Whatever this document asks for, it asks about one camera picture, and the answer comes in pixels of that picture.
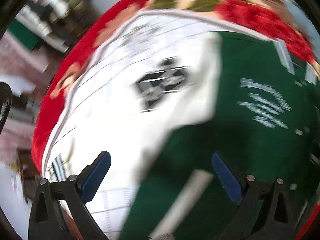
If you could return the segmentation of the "green white varsity jacket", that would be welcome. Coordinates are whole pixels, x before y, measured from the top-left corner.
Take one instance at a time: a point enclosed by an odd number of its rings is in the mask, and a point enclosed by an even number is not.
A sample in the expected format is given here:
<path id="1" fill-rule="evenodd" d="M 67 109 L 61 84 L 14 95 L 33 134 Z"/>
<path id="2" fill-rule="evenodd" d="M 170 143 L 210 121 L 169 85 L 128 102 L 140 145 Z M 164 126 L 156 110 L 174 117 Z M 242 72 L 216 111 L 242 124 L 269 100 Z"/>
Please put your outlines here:
<path id="1" fill-rule="evenodd" d="M 288 193 L 294 232 L 299 215 L 319 184 L 319 166 L 311 151 L 316 138 L 318 93 L 308 65 L 289 54 L 282 42 L 249 46 L 226 61 L 214 130 L 202 166 L 214 178 L 189 215 L 172 233 L 126 239 L 219 239 L 232 220 L 231 202 L 212 167 L 218 153 L 237 178 L 281 179 Z"/>

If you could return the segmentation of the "clothes rack with garments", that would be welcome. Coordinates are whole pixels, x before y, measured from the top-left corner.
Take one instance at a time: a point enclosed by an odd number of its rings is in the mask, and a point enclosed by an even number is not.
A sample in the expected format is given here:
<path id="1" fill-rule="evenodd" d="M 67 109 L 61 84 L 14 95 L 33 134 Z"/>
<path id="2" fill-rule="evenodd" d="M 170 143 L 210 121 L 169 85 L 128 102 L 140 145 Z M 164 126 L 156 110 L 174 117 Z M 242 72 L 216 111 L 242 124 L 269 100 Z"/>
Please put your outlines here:
<path id="1" fill-rule="evenodd" d="M 27 0 L 7 30 L 28 51 L 47 44 L 66 53 L 93 20 L 90 0 Z"/>

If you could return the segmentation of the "pink patterned fabric pile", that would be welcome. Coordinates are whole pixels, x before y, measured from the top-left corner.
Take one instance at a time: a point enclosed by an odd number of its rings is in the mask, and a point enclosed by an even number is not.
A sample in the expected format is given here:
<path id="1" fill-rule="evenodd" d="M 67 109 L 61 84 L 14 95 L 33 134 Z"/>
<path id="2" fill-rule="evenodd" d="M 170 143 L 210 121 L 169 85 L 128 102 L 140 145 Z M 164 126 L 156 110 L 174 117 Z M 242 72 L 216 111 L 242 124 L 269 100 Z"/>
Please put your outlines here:
<path id="1" fill-rule="evenodd" d="M 31 149 L 39 104 L 50 76 L 10 39 L 1 39 L 1 82 L 12 91 L 9 116 L 1 132 L 1 162 L 14 163 L 17 149 Z"/>

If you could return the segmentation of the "white diamond pattern sheet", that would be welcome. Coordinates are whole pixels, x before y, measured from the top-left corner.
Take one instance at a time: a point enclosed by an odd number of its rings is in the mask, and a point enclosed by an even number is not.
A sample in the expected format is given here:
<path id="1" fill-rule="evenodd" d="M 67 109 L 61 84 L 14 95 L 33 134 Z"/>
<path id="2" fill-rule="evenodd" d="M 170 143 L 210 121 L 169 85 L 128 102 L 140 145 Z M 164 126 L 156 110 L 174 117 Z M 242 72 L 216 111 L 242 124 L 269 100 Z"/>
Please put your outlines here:
<path id="1" fill-rule="evenodd" d="M 256 31 L 173 11 L 127 20 L 67 90 L 42 159 L 50 181 L 101 151 L 111 166 L 88 210 L 109 239 L 174 232 L 214 176 L 202 166 L 226 61 L 271 45 Z"/>

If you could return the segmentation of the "light blue quilt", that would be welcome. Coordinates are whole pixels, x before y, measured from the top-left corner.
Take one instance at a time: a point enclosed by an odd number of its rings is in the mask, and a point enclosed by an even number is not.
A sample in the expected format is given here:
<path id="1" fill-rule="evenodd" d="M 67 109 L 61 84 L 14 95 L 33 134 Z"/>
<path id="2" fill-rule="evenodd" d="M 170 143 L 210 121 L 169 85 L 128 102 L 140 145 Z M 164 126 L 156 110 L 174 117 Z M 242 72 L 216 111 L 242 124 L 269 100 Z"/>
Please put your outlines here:
<path id="1" fill-rule="evenodd" d="M 286 0 L 285 4 L 295 24 L 307 36 L 308 41 L 312 44 L 313 49 L 316 49 L 319 46 L 319 34 L 313 23 L 309 20 L 308 16 L 296 2 Z"/>

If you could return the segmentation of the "red floral blanket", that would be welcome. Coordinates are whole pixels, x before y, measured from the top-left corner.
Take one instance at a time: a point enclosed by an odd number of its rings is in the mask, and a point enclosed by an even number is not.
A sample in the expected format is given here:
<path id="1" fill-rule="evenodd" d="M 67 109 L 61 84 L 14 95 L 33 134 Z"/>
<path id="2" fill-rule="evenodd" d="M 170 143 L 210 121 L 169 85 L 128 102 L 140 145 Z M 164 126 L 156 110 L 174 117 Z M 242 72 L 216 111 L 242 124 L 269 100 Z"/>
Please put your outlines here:
<path id="1" fill-rule="evenodd" d="M 256 31 L 272 41 L 280 41 L 289 54 L 308 65 L 308 74 L 315 77 L 319 95 L 319 46 L 313 49 L 307 36 L 293 21 L 285 0 L 120 0 L 95 22 L 66 56 L 42 101 L 32 149 L 41 179 L 46 178 L 42 173 L 44 150 L 65 107 L 67 90 L 84 73 L 97 48 L 127 20 L 145 11 L 173 11 L 211 21 L 222 20 Z M 318 125 L 311 151 L 319 166 L 319 97 L 317 101 Z M 67 202 L 60 200 L 60 205 L 71 234 L 76 239 L 83 239 Z M 293 239 L 319 239 L 318 231 L 319 184 L 299 215 Z"/>

